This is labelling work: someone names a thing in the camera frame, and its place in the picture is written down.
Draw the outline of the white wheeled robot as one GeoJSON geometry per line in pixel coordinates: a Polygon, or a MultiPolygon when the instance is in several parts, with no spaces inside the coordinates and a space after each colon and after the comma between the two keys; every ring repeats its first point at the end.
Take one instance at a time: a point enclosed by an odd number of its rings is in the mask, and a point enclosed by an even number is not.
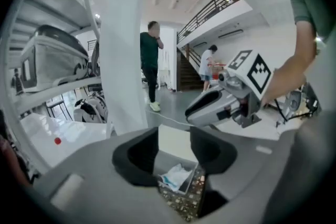
{"type": "Polygon", "coordinates": [[[75,103],[73,120],[85,123],[106,123],[108,109],[101,92],[94,92],[86,99],[80,99],[75,103]]]}

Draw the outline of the white glossy platform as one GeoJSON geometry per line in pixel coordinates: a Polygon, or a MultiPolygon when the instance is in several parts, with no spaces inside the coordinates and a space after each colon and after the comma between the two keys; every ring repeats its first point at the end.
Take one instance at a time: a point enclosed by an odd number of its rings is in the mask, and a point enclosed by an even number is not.
{"type": "Polygon", "coordinates": [[[41,157],[42,164],[36,168],[43,174],[78,149],[109,137],[105,123],[61,120],[37,113],[26,116],[20,123],[33,149],[41,157]],[[56,137],[61,139],[59,145],[54,142],[56,137]]]}

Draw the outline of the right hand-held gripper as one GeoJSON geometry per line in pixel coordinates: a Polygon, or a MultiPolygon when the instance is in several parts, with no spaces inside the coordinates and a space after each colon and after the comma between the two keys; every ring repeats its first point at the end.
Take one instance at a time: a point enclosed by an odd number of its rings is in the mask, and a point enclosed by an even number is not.
{"type": "Polygon", "coordinates": [[[218,74],[221,90],[200,94],[186,109],[188,123],[207,126],[233,119],[242,128],[260,121],[256,115],[272,79],[272,71],[255,50],[240,51],[218,74]]]}

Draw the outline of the dark staircase with railing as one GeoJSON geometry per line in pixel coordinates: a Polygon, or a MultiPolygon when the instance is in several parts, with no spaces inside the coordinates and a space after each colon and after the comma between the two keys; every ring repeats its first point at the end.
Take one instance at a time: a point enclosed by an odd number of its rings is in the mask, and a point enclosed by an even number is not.
{"type": "MultiPolygon", "coordinates": [[[[184,41],[206,21],[239,0],[211,0],[177,34],[177,43],[184,41]]],[[[198,72],[193,65],[200,66],[201,56],[186,45],[177,46],[177,91],[199,90],[203,88],[198,72]]]]}

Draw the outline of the grey box tray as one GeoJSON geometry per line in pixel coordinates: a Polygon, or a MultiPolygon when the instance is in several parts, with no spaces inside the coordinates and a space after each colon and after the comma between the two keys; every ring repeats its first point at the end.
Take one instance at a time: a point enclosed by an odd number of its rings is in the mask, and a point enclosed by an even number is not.
{"type": "Polygon", "coordinates": [[[162,180],[160,178],[160,175],[165,174],[166,172],[161,172],[157,175],[158,181],[159,181],[159,185],[162,187],[165,187],[167,189],[169,189],[170,191],[174,192],[174,193],[178,193],[178,194],[182,194],[185,195],[188,192],[188,189],[193,181],[193,177],[195,175],[195,171],[197,169],[198,163],[191,163],[191,164],[187,164],[187,163],[181,163],[182,166],[186,169],[186,170],[192,170],[192,173],[189,175],[189,177],[187,178],[187,180],[183,183],[183,185],[180,187],[180,189],[176,192],[172,191],[167,185],[162,183],[162,180]]]}

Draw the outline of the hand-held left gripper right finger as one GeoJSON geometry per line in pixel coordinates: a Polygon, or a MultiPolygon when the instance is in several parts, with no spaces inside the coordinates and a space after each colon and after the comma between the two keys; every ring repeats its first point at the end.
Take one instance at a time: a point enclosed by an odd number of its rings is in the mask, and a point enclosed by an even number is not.
{"type": "Polygon", "coordinates": [[[201,224],[315,224],[334,214],[336,111],[322,112],[282,133],[270,154],[258,141],[191,128],[191,148],[207,183],[225,204],[201,224]]]}

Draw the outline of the person's right forearm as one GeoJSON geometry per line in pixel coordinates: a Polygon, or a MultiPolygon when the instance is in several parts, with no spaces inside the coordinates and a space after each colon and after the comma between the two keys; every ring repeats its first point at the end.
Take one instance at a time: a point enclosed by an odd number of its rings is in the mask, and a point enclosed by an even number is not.
{"type": "Polygon", "coordinates": [[[310,22],[296,23],[294,54],[277,70],[265,92],[261,106],[299,88],[306,81],[305,71],[316,57],[316,32],[310,22]]]}

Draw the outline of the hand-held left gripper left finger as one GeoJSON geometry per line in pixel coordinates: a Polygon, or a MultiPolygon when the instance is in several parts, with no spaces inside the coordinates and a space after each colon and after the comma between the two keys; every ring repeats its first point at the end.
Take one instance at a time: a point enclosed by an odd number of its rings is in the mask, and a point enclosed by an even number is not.
{"type": "Polygon", "coordinates": [[[31,196],[59,224],[173,224],[153,176],[158,129],[88,144],[49,170],[31,196]]]}

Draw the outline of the white square pillar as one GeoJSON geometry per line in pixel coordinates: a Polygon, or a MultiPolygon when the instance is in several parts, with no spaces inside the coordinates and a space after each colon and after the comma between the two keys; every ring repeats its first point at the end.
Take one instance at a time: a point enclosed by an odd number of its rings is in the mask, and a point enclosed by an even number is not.
{"type": "Polygon", "coordinates": [[[100,28],[101,82],[117,135],[148,126],[141,81],[142,0],[106,0],[100,28]]]}

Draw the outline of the white metal shelf rack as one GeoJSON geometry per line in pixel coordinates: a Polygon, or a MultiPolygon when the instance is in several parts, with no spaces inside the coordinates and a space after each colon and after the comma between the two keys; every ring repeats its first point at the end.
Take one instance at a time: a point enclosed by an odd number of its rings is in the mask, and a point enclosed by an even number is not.
{"type": "Polygon", "coordinates": [[[40,24],[56,23],[71,35],[87,31],[97,31],[101,25],[101,17],[93,11],[91,0],[13,0],[0,29],[0,108],[13,120],[16,114],[22,114],[40,103],[64,92],[99,83],[98,78],[85,78],[74,81],[62,79],[41,93],[34,93],[12,102],[8,80],[9,49],[14,45],[12,34],[16,24],[38,27],[40,24]]]}

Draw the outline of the black stool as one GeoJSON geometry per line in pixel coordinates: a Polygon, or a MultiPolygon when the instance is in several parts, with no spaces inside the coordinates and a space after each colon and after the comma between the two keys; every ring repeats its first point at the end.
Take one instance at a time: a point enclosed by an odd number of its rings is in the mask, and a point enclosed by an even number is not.
{"type": "Polygon", "coordinates": [[[63,116],[65,117],[66,120],[72,120],[72,116],[70,115],[70,112],[68,110],[68,108],[66,107],[66,104],[64,102],[63,99],[60,100],[51,100],[49,102],[45,103],[46,109],[47,109],[47,113],[50,117],[54,118],[55,114],[54,114],[54,108],[55,107],[59,107],[63,116]]]}

